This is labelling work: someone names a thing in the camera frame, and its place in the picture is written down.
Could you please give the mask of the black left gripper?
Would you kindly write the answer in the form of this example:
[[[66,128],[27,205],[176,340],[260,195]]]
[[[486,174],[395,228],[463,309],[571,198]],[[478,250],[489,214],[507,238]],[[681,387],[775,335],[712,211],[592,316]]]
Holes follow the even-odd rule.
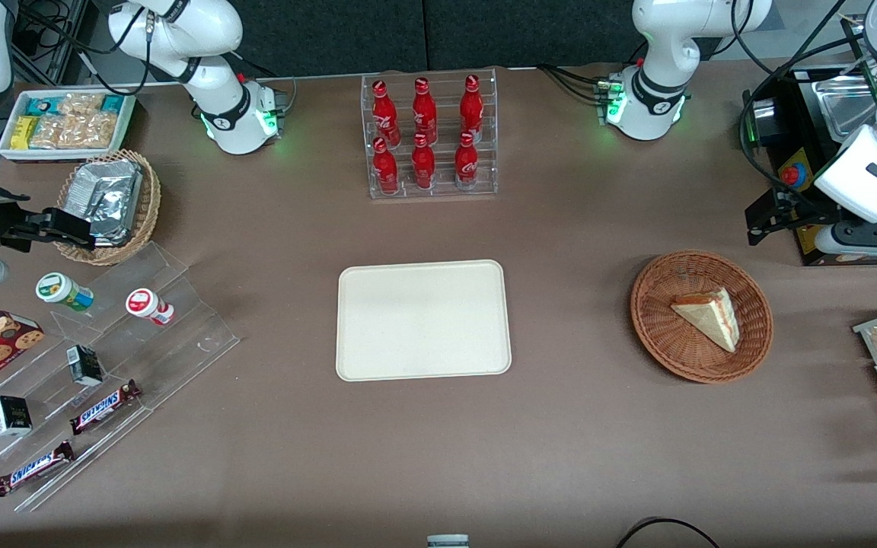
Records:
[[[818,221],[813,202],[792,192],[770,190],[767,205],[750,205],[745,209],[748,245],[758,246],[765,238],[783,231],[793,231]]]

